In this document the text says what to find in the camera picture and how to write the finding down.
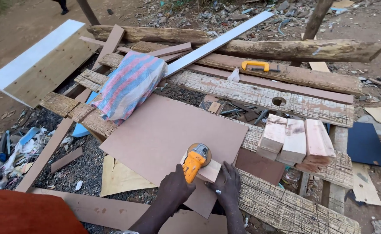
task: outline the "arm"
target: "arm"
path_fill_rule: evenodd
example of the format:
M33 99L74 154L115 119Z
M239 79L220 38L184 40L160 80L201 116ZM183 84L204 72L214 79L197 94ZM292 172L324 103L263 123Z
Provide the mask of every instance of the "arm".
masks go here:
M246 234L242 213L237 203L241 188L240 174L234 165L229 165L225 161L221 170L225 176L224 183L218 180L215 183L206 181L205 185L215 192L219 203L225 210L228 234Z
M186 182L182 165L177 164L176 171L160 182L154 203L129 230L140 234L158 233L167 219L176 212L179 205L188 200L195 189L194 183Z

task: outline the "hand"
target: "hand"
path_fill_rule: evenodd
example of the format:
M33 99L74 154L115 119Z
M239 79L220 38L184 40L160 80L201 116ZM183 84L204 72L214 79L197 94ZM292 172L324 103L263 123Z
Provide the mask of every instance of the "hand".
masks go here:
M159 192L155 202L160 202L165 207L171 208L172 214L178 209L179 205L188 200L196 189L195 183L188 184L181 164L176 165L176 171L168 174L160 182Z
M234 165L224 161L221 170L225 176L225 182L216 180L215 183L205 181L205 185L215 192L221 206L227 210L231 205L236 205L240 194L241 180L240 174Z

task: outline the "orange cloth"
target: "orange cloth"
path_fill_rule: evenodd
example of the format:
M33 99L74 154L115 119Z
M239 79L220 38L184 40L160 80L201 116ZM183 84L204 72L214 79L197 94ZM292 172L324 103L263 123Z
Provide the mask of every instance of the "orange cloth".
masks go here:
M0 190L0 234L88 234L60 197Z

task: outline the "circular hole in plank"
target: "circular hole in plank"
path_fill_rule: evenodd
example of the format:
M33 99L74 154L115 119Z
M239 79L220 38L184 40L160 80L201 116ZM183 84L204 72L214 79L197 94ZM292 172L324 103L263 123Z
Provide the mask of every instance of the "circular hole in plank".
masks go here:
M275 97L271 100L271 102L276 105L276 106L279 106L279 107L282 107L286 104L286 99L282 98L282 97Z

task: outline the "person's left hand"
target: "person's left hand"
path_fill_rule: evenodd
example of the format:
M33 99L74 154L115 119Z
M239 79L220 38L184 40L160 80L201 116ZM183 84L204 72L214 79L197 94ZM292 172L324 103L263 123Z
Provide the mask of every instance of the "person's left hand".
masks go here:
M171 208L172 214L178 209L179 205L188 200L196 189L195 183L188 184L181 164L176 165L176 171L168 174L160 182L159 192L155 202L160 202L163 206Z

